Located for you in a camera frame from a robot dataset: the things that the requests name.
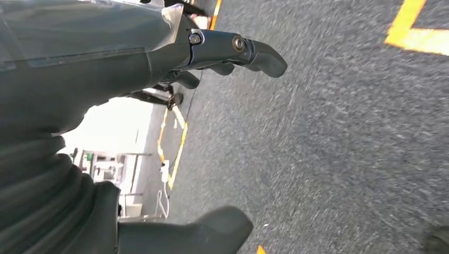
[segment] clear plastic cover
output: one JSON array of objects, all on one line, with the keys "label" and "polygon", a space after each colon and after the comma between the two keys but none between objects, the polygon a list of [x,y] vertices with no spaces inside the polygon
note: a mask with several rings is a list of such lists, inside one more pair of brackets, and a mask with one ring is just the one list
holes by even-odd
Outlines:
[{"label": "clear plastic cover", "polygon": [[121,0],[2,0],[0,71],[136,52],[176,41],[183,5]]}]

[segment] yellow road marking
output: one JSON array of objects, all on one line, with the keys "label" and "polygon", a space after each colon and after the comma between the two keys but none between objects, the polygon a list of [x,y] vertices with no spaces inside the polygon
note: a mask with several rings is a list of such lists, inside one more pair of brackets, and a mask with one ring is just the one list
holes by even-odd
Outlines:
[{"label": "yellow road marking", "polygon": [[[187,136],[187,122],[184,120],[181,112],[179,111],[179,108],[177,106],[173,107],[173,110],[175,112],[176,115],[176,120],[180,123],[183,124],[183,134],[181,137],[181,144],[179,145],[179,150],[178,150],[178,154],[176,156],[175,159],[175,165],[173,167],[173,172],[172,174],[168,173],[168,186],[170,187],[170,189],[173,189],[173,184],[175,182],[175,178],[176,178],[176,173],[178,172],[178,166],[179,166],[179,161],[181,159],[181,154],[184,148],[184,143],[185,143],[185,138]],[[159,139],[157,140],[157,152],[159,154],[160,160],[163,163],[165,161],[165,157],[164,157],[164,151],[162,150],[161,147],[161,142],[162,142],[162,136],[164,134],[164,128],[165,128],[165,122],[167,120],[167,114],[168,114],[168,109],[165,109],[165,113],[164,113],[164,119],[162,121],[162,125],[160,127],[160,135],[159,135]]]},{"label": "yellow road marking", "polygon": [[168,114],[168,109],[166,108],[165,113],[164,113],[164,119],[162,120],[162,124],[160,126],[159,139],[157,140],[157,153],[159,154],[161,162],[165,161],[164,151],[162,150],[160,143],[162,142],[162,135],[164,134],[165,121],[167,120],[167,114]]},{"label": "yellow road marking", "polygon": [[262,246],[260,246],[260,245],[257,248],[257,254],[266,254],[264,248],[262,248]]},{"label": "yellow road marking", "polygon": [[176,173],[178,172],[179,160],[181,159],[181,154],[184,148],[185,137],[187,136],[187,122],[184,124],[184,131],[181,138],[181,144],[179,145],[178,155],[176,156],[175,166],[173,168],[173,173],[168,175],[168,186],[173,189],[173,183],[175,182]]},{"label": "yellow road marking", "polygon": [[217,4],[215,6],[215,11],[213,12],[210,30],[215,29],[215,25],[217,24],[218,12],[220,11],[220,6],[221,6],[221,0],[217,0]]},{"label": "yellow road marking", "polygon": [[405,50],[449,56],[449,30],[412,28],[426,0],[404,0],[384,43]]}]

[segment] gray asphalt road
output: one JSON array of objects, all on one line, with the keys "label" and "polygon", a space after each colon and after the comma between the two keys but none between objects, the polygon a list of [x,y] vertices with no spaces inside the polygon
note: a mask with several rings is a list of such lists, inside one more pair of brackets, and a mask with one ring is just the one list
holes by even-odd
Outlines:
[{"label": "gray asphalt road", "polygon": [[[421,27],[447,26],[443,2]],[[224,0],[217,29],[290,66],[204,72],[170,221],[231,204],[255,223],[242,253],[420,253],[449,224],[449,58],[383,44],[401,3]]]}]

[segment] black fabric sleeve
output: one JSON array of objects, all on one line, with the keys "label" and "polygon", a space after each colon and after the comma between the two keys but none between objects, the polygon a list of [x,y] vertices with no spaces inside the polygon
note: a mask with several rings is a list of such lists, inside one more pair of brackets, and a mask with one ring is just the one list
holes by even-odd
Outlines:
[{"label": "black fabric sleeve", "polygon": [[147,62],[142,53],[0,71],[0,254],[115,252],[119,190],[57,155],[65,145],[56,133],[93,105],[143,89]]}]

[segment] robotic arm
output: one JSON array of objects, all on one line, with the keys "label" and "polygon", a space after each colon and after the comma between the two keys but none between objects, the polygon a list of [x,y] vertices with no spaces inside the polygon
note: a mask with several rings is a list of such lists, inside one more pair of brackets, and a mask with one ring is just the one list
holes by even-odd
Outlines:
[{"label": "robotic arm", "polygon": [[0,19],[0,254],[236,253],[253,226],[233,207],[188,225],[118,223],[120,191],[56,155],[59,134],[112,97],[159,82],[196,88],[192,69],[279,77],[276,51],[193,28],[179,6],[3,0]]}]

